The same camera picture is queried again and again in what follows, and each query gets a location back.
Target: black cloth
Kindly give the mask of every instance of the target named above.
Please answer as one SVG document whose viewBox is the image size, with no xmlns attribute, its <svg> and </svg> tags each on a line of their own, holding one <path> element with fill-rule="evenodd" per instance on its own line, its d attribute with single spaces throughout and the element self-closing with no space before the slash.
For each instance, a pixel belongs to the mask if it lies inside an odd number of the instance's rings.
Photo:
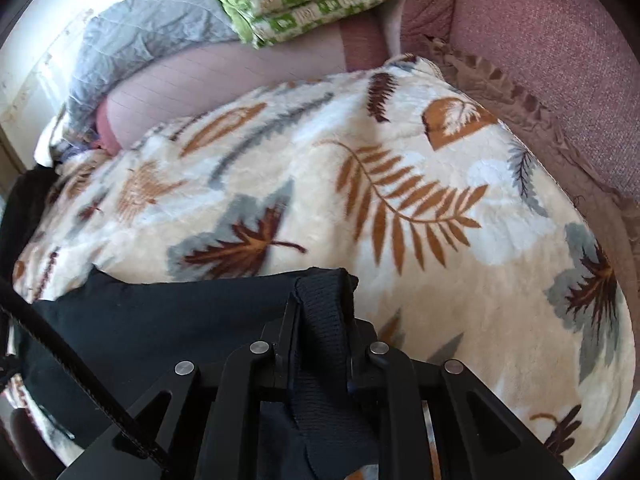
<svg viewBox="0 0 640 480">
<path fill-rule="evenodd" d="M 96 269 L 87 282 L 34 308 L 124 406 L 182 360 L 226 358 L 280 318 L 290 293 L 301 302 L 299 347 L 288 406 L 264 402 L 258 477 L 342 479 L 376 461 L 374 436 L 346 389 L 353 318 L 352 280 L 343 269 L 194 283 L 130 285 Z M 37 342 L 17 330 L 22 378 L 33 399 L 87 447 L 109 425 Z"/>
<path fill-rule="evenodd" d="M 15 181 L 0 224 L 0 279 L 12 282 L 14 265 L 33 236 L 46 207 L 49 190 L 58 179 L 53 168 L 37 165 Z M 6 351 L 8 318 L 0 312 L 0 347 Z"/>
</svg>

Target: gray leaf print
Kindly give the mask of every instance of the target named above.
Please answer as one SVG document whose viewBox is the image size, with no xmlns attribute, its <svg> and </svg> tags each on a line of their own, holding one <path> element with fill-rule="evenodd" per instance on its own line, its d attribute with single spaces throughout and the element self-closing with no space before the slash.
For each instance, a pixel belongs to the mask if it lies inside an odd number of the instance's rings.
<svg viewBox="0 0 640 480">
<path fill-rule="evenodd" d="M 274 95 L 274 96 L 276 95 L 282 96 L 294 90 L 297 91 L 301 88 L 304 88 L 307 86 L 313 86 L 324 81 L 327 81 L 327 79 L 326 78 L 318 78 L 315 80 L 298 79 L 294 81 L 287 81 L 277 85 L 266 85 L 266 86 L 255 89 L 255 94 L 248 94 L 247 97 L 250 97 L 251 99 L 257 99 L 268 93 L 271 93 L 271 95 Z"/>
<path fill-rule="evenodd" d="M 533 187 L 531 176 L 533 170 L 538 166 L 537 160 L 530 151 L 521 143 L 513 142 L 509 149 L 509 169 L 513 173 L 513 185 L 518 190 L 522 201 L 529 206 L 533 212 L 548 218 L 549 214 L 538 202 L 536 190 Z"/>
<path fill-rule="evenodd" d="M 402 348 L 405 333 L 401 329 L 402 307 L 378 331 L 378 339 L 395 348 Z"/>
<path fill-rule="evenodd" d="M 236 195 L 212 232 L 191 236 L 168 248 L 169 274 L 178 282 L 255 275 L 272 246 L 305 253 L 306 249 L 295 243 L 274 239 L 292 193 L 293 180 L 289 180 L 260 202 L 253 196 Z"/>
<path fill-rule="evenodd" d="M 593 234 L 577 223 L 566 225 L 564 232 L 574 268 L 558 274 L 545 294 L 564 328 L 574 333 L 582 331 L 582 382 L 593 372 L 605 347 L 606 365 L 613 361 L 620 337 L 618 305 L 622 293 Z"/>
<path fill-rule="evenodd" d="M 405 72 L 411 73 L 415 68 L 415 62 L 407 62 L 402 59 L 397 61 L 392 61 L 391 63 L 387 63 L 385 66 L 395 66 L 400 70 L 404 70 Z"/>
<path fill-rule="evenodd" d="M 294 108 L 285 114 L 277 115 L 276 118 L 249 133 L 247 137 L 240 142 L 240 144 L 234 147 L 222 158 L 222 160 L 220 160 L 216 168 L 213 170 L 213 173 L 211 173 L 209 186 L 213 189 L 222 188 L 222 176 L 240 156 L 246 153 L 250 148 L 260 145 L 264 139 L 269 139 L 271 134 L 283 133 L 287 127 L 296 124 L 306 113 L 318 110 L 318 108 L 321 108 L 333 98 L 334 94 L 332 92 L 327 92 L 319 99 L 303 103 L 298 108 Z"/>
<path fill-rule="evenodd" d="M 431 357 L 427 358 L 427 362 L 432 365 L 443 365 L 449 359 L 453 359 L 453 356 L 458 351 L 458 347 L 460 346 L 460 342 L 462 341 L 462 336 L 465 335 L 464 332 L 459 333 L 454 338 L 450 339 L 448 342 L 444 343 L 438 350 L 436 350 Z"/>
</svg>

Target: brown fern print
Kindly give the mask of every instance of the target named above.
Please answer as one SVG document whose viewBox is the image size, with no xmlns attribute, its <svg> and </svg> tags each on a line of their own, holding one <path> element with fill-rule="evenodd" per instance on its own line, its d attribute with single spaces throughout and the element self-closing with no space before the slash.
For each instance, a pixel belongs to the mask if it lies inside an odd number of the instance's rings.
<svg viewBox="0 0 640 480">
<path fill-rule="evenodd" d="M 457 97 L 436 99 L 422 113 L 424 133 L 434 150 L 497 122 L 498 119 L 480 105 Z"/>
<path fill-rule="evenodd" d="M 89 187 L 89 184 L 91 183 L 92 174 L 94 174 L 95 170 L 100 168 L 105 160 L 107 159 L 89 160 L 80 164 L 80 166 L 76 170 L 75 176 L 73 176 L 69 183 L 66 185 L 66 197 L 70 200 L 74 199 L 85 189 L 87 189 Z"/>
<path fill-rule="evenodd" d="M 538 413 L 537 415 L 532 415 L 529 418 L 529 420 L 548 418 L 556 424 L 556 428 L 551 432 L 548 439 L 545 440 L 545 447 L 559 460 L 560 463 L 564 463 L 564 457 L 562 454 L 575 444 L 574 437 L 570 435 L 582 425 L 580 420 L 574 420 L 581 408 L 581 404 L 577 404 L 572 407 L 567 416 L 559 422 L 558 419 L 550 413 Z"/>
<path fill-rule="evenodd" d="M 205 126 L 191 138 L 187 145 L 180 151 L 179 157 L 182 158 L 200 148 L 209 146 L 220 137 L 224 137 L 232 131 L 237 130 L 240 126 L 259 114 L 266 105 L 267 103 L 258 103 L 249 108 L 234 108 L 220 115 L 220 117 L 216 118 L 211 124 Z"/>
<path fill-rule="evenodd" d="M 418 229 L 424 230 L 427 247 L 446 267 L 442 241 L 457 251 L 460 244 L 470 245 L 464 229 L 481 227 L 465 213 L 484 196 L 487 184 L 460 191 L 443 187 L 437 180 L 425 182 L 421 175 L 414 174 L 413 166 L 402 165 L 402 156 L 394 155 L 381 144 L 357 150 L 337 140 L 319 144 L 334 144 L 348 153 L 338 173 L 335 190 L 347 194 L 345 216 L 355 217 L 354 241 L 360 238 L 364 224 L 373 212 L 371 237 L 377 264 L 380 264 L 386 234 L 390 233 L 394 263 L 398 274 L 402 274 L 405 226 L 411 235 L 415 259 L 422 269 L 425 258 Z"/>
<path fill-rule="evenodd" d="M 184 133 L 184 131 L 191 126 L 192 124 L 197 123 L 199 120 L 201 120 L 203 117 L 206 117 L 207 115 L 209 115 L 210 112 L 203 112 L 199 115 L 193 116 L 191 119 L 188 119 L 182 126 L 180 126 L 177 130 L 175 130 L 170 136 L 169 136 L 169 140 L 172 142 L 175 142 L 176 140 L 178 140 L 180 138 L 180 136 Z"/>
<path fill-rule="evenodd" d="M 24 276 L 24 271 L 26 270 L 26 266 L 24 265 L 24 261 L 18 260 L 14 265 L 14 275 L 12 277 L 12 283 L 17 283 L 21 277 Z"/>
<path fill-rule="evenodd" d="M 415 63 L 418 61 L 418 58 L 415 54 L 404 54 L 398 61 L 402 61 L 405 63 Z"/>
<path fill-rule="evenodd" d="M 385 117 L 385 104 L 397 86 L 396 78 L 387 72 L 378 72 L 371 77 L 367 111 L 369 116 L 374 117 L 377 122 L 389 122 L 389 119 Z"/>
<path fill-rule="evenodd" d="M 51 279 L 51 273 L 53 271 L 53 267 L 56 266 L 56 260 L 58 259 L 59 250 L 60 250 L 60 247 L 56 247 L 49 254 L 49 257 L 47 259 L 47 266 L 45 267 L 44 272 L 42 273 L 42 277 L 40 279 L 40 282 L 38 283 L 38 288 L 36 289 L 35 295 L 33 297 L 33 301 L 38 301 L 42 297 L 42 293 L 44 292 L 44 289 L 46 288 L 47 284 L 49 283 L 49 280 Z"/>
<path fill-rule="evenodd" d="M 47 206 L 52 206 L 57 202 L 57 200 L 60 198 L 60 195 L 62 194 L 62 191 L 65 189 L 66 183 L 68 181 L 69 181 L 69 178 L 61 178 L 51 187 L 51 189 L 49 189 L 49 192 L 47 193 L 47 197 L 44 200 L 44 203 Z"/>
<path fill-rule="evenodd" d="M 172 192 L 187 182 L 180 180 L 172 184 L 163 184 L 158 180 L 155 161 L 145 162 L 137 170 L 129 171 L 133 174 L 126 181 L 116 204 L 118 219 L 125 223 L 131 223 L 148 205 L 158 203 L 158 197 Z"/>
</svg>

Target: black fabric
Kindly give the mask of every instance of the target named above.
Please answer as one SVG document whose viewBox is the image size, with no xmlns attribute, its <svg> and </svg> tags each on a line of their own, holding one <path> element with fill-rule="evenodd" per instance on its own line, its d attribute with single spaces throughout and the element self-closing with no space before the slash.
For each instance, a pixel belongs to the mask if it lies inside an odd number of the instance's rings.
<svg viewBox="0 0 640 480">
<path fill-rule="evenodd" d="M 37 165 L 15 181 L 0 224 L 0 278 L 12 282 L 14 265 L 33 236 L 46 206 L 50 188 L 58 179 L 52 168 Z M 0 346 L 6 351 L 7 316 L 0 312 Z"/>
<path fill-rule="evenodd" d="M 34 309 L 125 407 L 176 363 L 210 363 L 260 337 L 281 317 L 296 274 L 131 285 L 92 270 L 87 282 Z M 110 422 L 43 346 L 17 330 L 22 380 L 81 447 Z"/>
<path fill-rule="evenodd" d="M 195 283 L 129 285 L 96 269 L 57 301 L 34 308 L 107 389 L 129 406 L 181 360 L 219 361 L 257 340 L 294 293 L 302 304 L 288 406 L 264 402 L 260 480 L 342 480 L 376 461 L 376 441 L 346 389 L 354 278 L 343 269 Z M 87 447 L 109 425 L 37 342 L 17 330 L 23 381 L 33 399 Z"/>
<path fill-rule="evenodd" d="M 356 284 L 344 269 L 296 281 L 302 312 L 290 406 L 309 465 L 321 480 L 343 479 L 378 462 L 375 436 L 346 388 L 350 354 L 345 320 L 353 319 Z"/>
<path fill-rule="evenodd" d="M 0 306 L 16 326 L 27 331 L 82 388 L 94 404 L 133 443 L 142 458 L 150 457 L 163 471 L 170 468 L 167 453 L 111 395 L 63 337 L 4 280 L 0 280 Z"/>
</svg>

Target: pink upholstery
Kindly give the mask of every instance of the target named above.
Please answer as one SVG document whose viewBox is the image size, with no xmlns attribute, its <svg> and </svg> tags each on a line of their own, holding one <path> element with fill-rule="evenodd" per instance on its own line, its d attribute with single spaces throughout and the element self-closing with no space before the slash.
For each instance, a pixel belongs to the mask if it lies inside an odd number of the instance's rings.
<svg viewBox="0 0 640 480">
<path fill-rule="evenodd" d="M 387 57 L 369 12 L 270 48 L 238 42 L 191 48 L 113 89 L 97 111 L 98 133 L 105 149 L 117 153 L 162 121 L 213 110 L 260 86 L 374 68 Z"/>
<path fill-rule="evenodd" d="M 455 0 L 389 0 L 377 7 L 390 53 L 419 56 L 426 38 L 448 40 L 454 3 Z"/>
<path fill-rule="evenodd" d="M 640 201 L 640 64 L 598 0 L 456 0 L 450 42 L 506 70 Z"/>
</svg>

